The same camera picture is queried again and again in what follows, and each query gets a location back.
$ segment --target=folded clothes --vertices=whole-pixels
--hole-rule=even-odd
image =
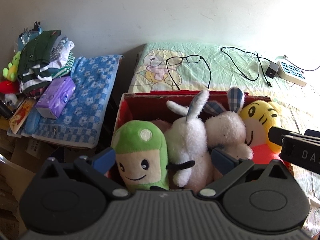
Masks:
[[[40,65],[36,65],[20,77],[20,92],[27,94],[32,90],[47,87],[51,81],[48,67],[41,68]]]
[[[60,41],[61,41],[62,39],[64,39],[64,38],[66,38],[66,37],[67,37],[67,36],[66,36],[65,34],[61,33],[60,36],[59,36],[59,37],[56,39],[56,41],[54,42],[54,44],[53,44],[53,46],[52,46],[52,51],[51,51],[51,52],[53,52],[53,50],[57,48],[57,46],[58,46],[58,44],[60,43]]]
[[[68,61],[67,61],[66,65],[64,67],[62,67],[60,69],[50,68],[49,72],[50,72],[50,74],[52,76],[52,79],[67,75],[71,71],[75,59],[76,58],[73,57],[73,53],[70,51],[69,57],[68,57]]]
[[[22,49],[18,65],[18,78],[27,73],[30,68],[40,65],[40,68],[50,63],[50,53],[61,30],[44,31],[39,36],[29,41]]]
[[[47,67],[60,69],[68,62],[70,51],[75,47],[72,41],[67,41],[65,46],[62,47],[60,54],[56,60],[51,61]]]
[[[45,90],[47,89],[47,87],[42,87],[42,88],[37,88],[37,89],[34,89],[28,93],[26,93],[26,96],[28,98],[33,98],[33,99],[39,99],[42,94],[45,92]]]
[[[59,43],[57,44],[57,46],[55,47],[53,45],[52,51],[50,53],[50,61],[55,61],[58,60],[61,50],[63,49],[63,47],[65,47],[65,44],[69,41],[67,36],[64,36]]]

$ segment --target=white power strip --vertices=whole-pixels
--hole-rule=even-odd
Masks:
[[[293,66],[285,59],[279,60],[277,64],[279,66],[278,74],[282,79],[295,83],[302,87],[306,86],[306,78],[303,76],[303,73],[300,69]]]

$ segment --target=plaid bunny ear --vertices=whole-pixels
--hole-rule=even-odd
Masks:
[[[244,93],[240,88],[232,87],[227,92],[229,110],[239,113],[244,104]]]
[[[198,117],[198,115],[201,113],[202,108],[204,107],[205,103],[207,102],[209,98],[209,91],[204,89],[200,91],[191,101],[186,121],[195,119]]]
[[[217,116],[227,110],[218,101],[210,101],[204,105],[204,111],[212,116]]]

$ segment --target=teddy bear print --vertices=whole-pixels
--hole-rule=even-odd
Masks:
[[[176,52],[167,49],[153,49],[143,58],[143,64],[138,66],[132,79],[132,85],[142,85],[146,88],[145,92],[153,90],[176,90],[176,86],[170,75],[177,85],[182,83],[182,78],[177,71],[181,65],[180,58],[171,59],[171,65],[166,65],[166,60],[171,57],[184,57],[182,52]]]

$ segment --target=cardboard box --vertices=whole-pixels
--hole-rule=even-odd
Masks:
[[[7,135],[7,131],[0,129],[0,149],[4,149],[10,153],[13,153],[15,147],[16,138]]]
[[[18,239],[19,221],[10,211],[0,209],[0,231],[9,240]]]
[[[153,91],[151,93],[140,94],[124,93],[121,97],[114,133],[119,127],[131,120],[152,121],[161,119],[173,123],[181,116],[168,109],[166,102],[172,100],[182,106],[189,106],[198,93],[199,91],[189,90]],[[229,109],[227,92],[225,91],[210,91],[209,100],[216,100],[226,109]],[[244,105],[251,104],[257,100],[269,102],[270,98],[250,96],[248,93],[245,93]],[[199,117],[205,121],[211,115],[202,111]],[[107,176],[117,183],[124,185],[116,165],[112,167]]]
[[[18,201],[12,194],[0,190],[0,209],[16,212],[18,209]]]
[[[3,116],[0,116],[0,129],[5,132],[10,129],[9,120],[5,119]]]
[[[3,190],[5,192],[11,193],[12,194],[12,188],[5,182],[0,181],[0,190]]]
[[[0,160],[0,174],[0,178],[3,178],[3,180],[12,188],[12,195],[18,201],[35,175],[33,172],[6,159],[3,161]],[[13,215],[19,221],[19,236],[21,236],[27,229],[20,217],[19,211],[17,210]]]
[[[10,161],[37,173],[44,161],[53,152],[54,149],[45,142],[26,137],[17,138]]]

